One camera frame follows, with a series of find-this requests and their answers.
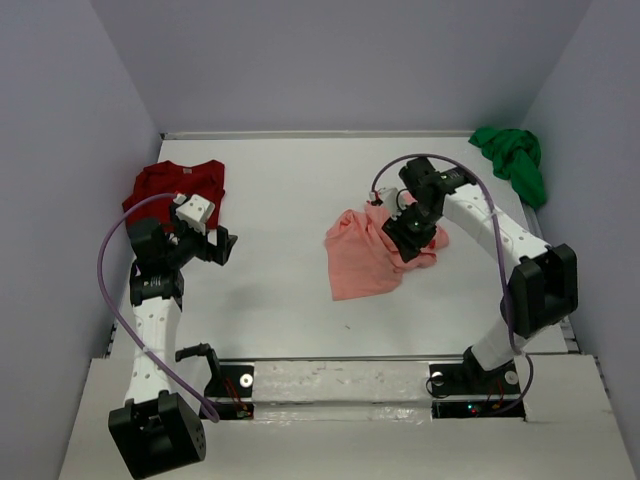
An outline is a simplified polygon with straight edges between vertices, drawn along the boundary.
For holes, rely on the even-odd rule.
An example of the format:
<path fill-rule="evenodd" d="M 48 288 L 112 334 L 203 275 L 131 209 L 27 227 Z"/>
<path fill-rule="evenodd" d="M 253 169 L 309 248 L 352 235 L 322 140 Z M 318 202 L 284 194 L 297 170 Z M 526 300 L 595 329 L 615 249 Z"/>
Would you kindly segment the pink t-shirt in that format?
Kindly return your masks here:
<path fill-rule="evenodd" d="M 382 230 L 390 218 L 386 207 L 367 203 L 362 211 L 344 211 L 326 232 L 324 246 L 333 300 L 390 293 L 401 285 L 406 273 L 434 266 L 437 252 L 449 246 L 448 233 L 438 227 L 435 237 L 418 257 L 405 263 Z"/>

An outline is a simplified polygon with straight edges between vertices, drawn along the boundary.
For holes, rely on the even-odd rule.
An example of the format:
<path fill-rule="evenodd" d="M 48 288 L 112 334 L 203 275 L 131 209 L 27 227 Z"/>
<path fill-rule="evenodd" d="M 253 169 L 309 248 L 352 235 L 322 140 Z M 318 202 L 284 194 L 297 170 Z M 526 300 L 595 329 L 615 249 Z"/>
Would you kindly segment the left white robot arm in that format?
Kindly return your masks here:
<path fill-rule="evenodd" d="M 181 269 L 194 258 L 225 265 L 238 238 L 218 227 L 211 242 L 206 227 L 193 228 L 178 218 L 172 223 L 170 233 L 155 218 L 144 218 L 127 230 L 135 254 L 129 276 L 133 321 L 122 327 L 136 353 L 124 404 L 110 412 L 108 429 L 134 479 L 203 461 L 203 421 L 220 419 L 214 404 L 175 370 L 183 357 L 204 355 L 214 374 L 221 374 L 208 345 L 176 348 L 183 311 Z"/>

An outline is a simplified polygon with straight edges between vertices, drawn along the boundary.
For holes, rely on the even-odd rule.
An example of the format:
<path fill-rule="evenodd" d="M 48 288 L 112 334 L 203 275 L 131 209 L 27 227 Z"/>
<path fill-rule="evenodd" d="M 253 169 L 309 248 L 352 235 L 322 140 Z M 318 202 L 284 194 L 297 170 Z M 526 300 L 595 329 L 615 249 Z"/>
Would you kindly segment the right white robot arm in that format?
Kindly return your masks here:
<path fill-rule="evenodd" d="M 384 233 L 403 262 L 417 258 L 441 219 L 457 225 L 497 263 L 502 289 L 498 319 L 463 354 L 467 382 L 494 376 L 522 354 L 541 332 L 578 306 L 577 255 L 566 244 L 552 246 L 499 209 L 482 180 L 461 163 L 437 170 L 436 154 L 398 158 L 398 176 L 411 199 L 396 189 L 371 187 L 369 198 L 390 212 Z"/>

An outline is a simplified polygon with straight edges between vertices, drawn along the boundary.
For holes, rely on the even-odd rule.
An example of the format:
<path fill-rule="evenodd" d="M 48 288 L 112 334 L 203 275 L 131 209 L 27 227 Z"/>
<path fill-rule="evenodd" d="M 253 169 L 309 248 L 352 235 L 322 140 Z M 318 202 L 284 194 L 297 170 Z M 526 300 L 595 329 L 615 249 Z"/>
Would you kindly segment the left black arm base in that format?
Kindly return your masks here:
<path fill-rule="evenodd" d="M 191 357 L 204 357 L 210 370 L 210 379 L 204 396 L 214 403 L 221 420 L 252 420 L 255 405 L 252 400 L 255 367 L 250 363 L 220 362 L 208 343 L 182 348 L 175 353 L 175 361 Z"/>

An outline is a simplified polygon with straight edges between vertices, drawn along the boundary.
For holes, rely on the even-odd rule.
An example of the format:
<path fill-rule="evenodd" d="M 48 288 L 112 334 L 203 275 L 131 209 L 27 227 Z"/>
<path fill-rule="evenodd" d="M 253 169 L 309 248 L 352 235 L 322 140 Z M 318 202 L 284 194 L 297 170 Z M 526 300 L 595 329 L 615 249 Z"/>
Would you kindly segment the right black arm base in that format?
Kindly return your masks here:
<path fill-rule="evenodd" d="M 461 361 L 430 364 L 425 388 L 436 420 L 526 418 L 513 360 L 484 371 L 467 350 Z"/>

